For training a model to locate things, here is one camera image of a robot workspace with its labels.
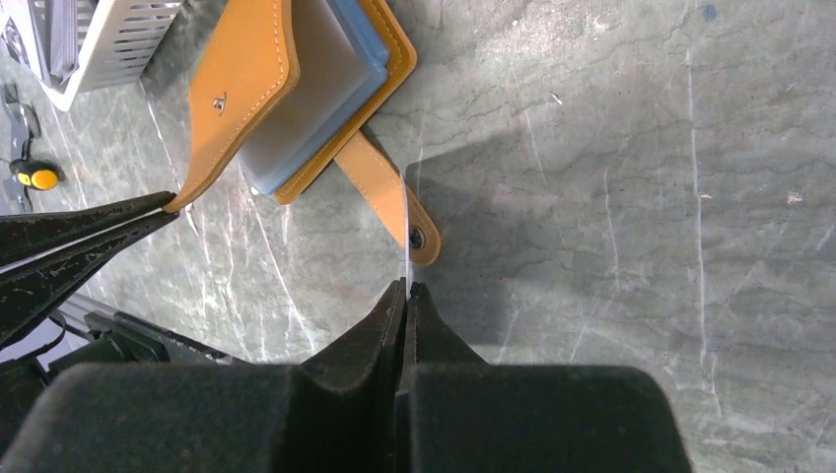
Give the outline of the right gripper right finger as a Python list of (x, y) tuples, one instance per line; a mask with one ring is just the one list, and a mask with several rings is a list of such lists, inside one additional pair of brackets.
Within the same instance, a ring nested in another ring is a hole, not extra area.
[(492, 365), (410, 291), (399, 472), (688, 472), (666, 395), (626, 366)]

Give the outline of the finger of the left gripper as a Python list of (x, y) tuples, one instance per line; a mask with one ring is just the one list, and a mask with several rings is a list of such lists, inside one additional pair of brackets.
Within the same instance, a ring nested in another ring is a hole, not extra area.
[(1, 346), (24, 338), (116, 254), (175, 219), (148, 215), (3, 272)]
[(161, 211), (174, 198), (173, 192), (160, 191), (80, 211), (2, 216), (1, 266)]

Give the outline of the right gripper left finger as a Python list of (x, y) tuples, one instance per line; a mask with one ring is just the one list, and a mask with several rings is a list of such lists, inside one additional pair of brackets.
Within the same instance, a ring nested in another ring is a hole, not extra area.
[(391, 472), (404, 280), (298, 365), (81, 364), (37, 399), (5, 472)]

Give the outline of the silver VIP card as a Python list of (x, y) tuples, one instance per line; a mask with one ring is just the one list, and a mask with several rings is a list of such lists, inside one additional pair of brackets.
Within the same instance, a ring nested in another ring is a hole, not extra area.
[(408, 186), (403, 179), (403, 175), (400, 174), (398, 176), (398, 183), (399, 183), (399, 190), (400, 190), (400, 197), (401, 197), (401, 204), (400, 210), (402, 211), (401, 217), (401, 229), (400, 235), (403, 237), (403, 249), (402, 249), (402, 263), (400, 266), (400, 273), (401, 277), (404, 279), (404, 288), (406, 298), (409, 299), (410, 289), (412, 286), (412, 279), (413, 279), (413, 271), (412, 271), (412, 262), (411, 262), (411, 246), (410, 246), (410, 218), (409, 218), (409, 199), (408, 199)]

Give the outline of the white plastic basket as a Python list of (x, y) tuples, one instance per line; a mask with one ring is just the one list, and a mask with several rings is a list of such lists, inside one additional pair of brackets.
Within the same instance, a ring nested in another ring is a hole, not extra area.
[(43, 84), (12, 59), (1, 40), (1, 56), (39, 82), (51, 103), (71, 108), (84, 93), (137, 81), (180, 10), (179, 1), (75, 1), (78, 4), (78, 62), (60, 87)]

